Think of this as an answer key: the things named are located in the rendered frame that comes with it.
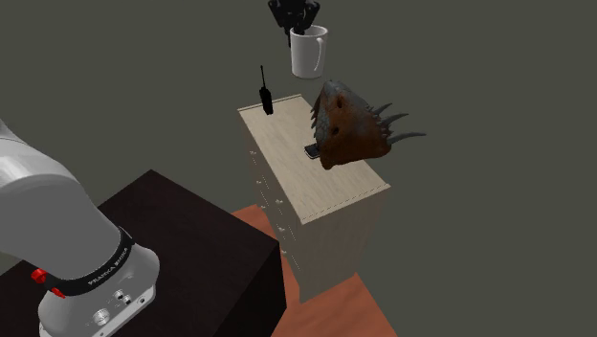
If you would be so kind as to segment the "white mug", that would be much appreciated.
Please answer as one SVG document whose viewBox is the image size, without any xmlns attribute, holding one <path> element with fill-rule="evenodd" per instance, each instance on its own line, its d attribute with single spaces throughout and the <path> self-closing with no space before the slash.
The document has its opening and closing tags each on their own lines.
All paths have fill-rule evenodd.
<svg viewBox="0 0 597 337">
<path fill-rule="evenodd" d="M 324 70 L 328 29 L 311 25 L 304 34 L 290 31 L 292 74 L 300 79 L 320 78 Z"/>
</svg>

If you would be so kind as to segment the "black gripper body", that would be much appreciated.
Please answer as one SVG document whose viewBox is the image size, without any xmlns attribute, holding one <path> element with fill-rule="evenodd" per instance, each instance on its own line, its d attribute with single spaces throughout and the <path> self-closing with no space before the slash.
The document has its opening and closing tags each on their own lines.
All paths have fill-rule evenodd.
<svg viewBox="0 0 597 337">
<path fill-rule="evenodd" d="M 310 27 L 321 4 L 317 0 L 268 0 L 274 19 L 279 27 Z"/>
</svg>

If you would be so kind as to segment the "dark robot stand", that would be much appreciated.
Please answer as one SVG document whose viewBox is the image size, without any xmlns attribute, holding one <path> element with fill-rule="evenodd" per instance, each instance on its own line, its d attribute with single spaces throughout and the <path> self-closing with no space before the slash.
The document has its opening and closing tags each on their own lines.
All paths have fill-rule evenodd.
<svg viewBox="0 0 597 337">
<path fill-rule="evenodd" d="M 101 205 L 74 178 L 0 188 L 0 337 L 271 337 L 278 242 L 148 171 Z"/>
</svg>

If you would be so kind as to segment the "orange rug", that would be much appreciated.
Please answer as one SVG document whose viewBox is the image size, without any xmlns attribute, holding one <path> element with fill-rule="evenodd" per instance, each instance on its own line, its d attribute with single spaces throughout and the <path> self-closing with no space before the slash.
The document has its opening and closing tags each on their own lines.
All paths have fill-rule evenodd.
<svg viewBox="0 0 597 337">
<path fill-rule="evenodd" d="M 359 275 L 301 303 L 285 258 L 281 266 L 287 308 L 271 337 L 398 337 Z"/>
</svg>

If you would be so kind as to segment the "pale wooden chest of drawers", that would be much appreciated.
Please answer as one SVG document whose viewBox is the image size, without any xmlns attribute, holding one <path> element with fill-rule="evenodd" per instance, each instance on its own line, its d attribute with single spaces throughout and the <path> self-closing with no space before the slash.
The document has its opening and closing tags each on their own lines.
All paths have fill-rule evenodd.
<svg viewBox="0 0 597 337">
<path fill-rule="evenodd" d="M 239 109 L 256 204 L 267 215 L 305 303 L 354 276 L 389 193 L 366 162 L 326 170 L 314 143 L 310 104 L 294 95 Z"/>
</svg>

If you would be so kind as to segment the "brown spiked dinosaur head figure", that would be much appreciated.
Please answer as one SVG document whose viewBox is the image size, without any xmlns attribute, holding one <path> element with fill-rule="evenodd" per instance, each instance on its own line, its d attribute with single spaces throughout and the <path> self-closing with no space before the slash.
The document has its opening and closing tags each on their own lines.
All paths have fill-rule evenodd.
<svg viewBox="0 0 597 337">
<path fill-rule="evenodd" d="M 405 113 L 386 116 L 391 106 L 375 107 L 339 80 L 327 80 L 311 107 L 311 127 L 321 166 L 336 166 L 381 158 L 392 146 L 409 138 L 425 137 L 422 131 L 394 134 L 390 126 Z"/>
</svg>

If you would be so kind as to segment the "black walkie-talkie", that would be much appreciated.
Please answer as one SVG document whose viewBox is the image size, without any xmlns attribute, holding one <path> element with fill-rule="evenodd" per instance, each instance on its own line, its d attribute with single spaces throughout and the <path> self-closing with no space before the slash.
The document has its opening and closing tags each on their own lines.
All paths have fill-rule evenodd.
<svg viewBox="0 0 597 337">
<path fill-rule="evenodd" d="M 262 86 L 259 89 L 259 96 L 261 99 L 262 107 L 267 115 L 272 115 L 274 113 L 273 100 L 271 92 L 266 86 L 263 66 L 260 66 L 260 72 L 262 78 Z"/>
</svg>

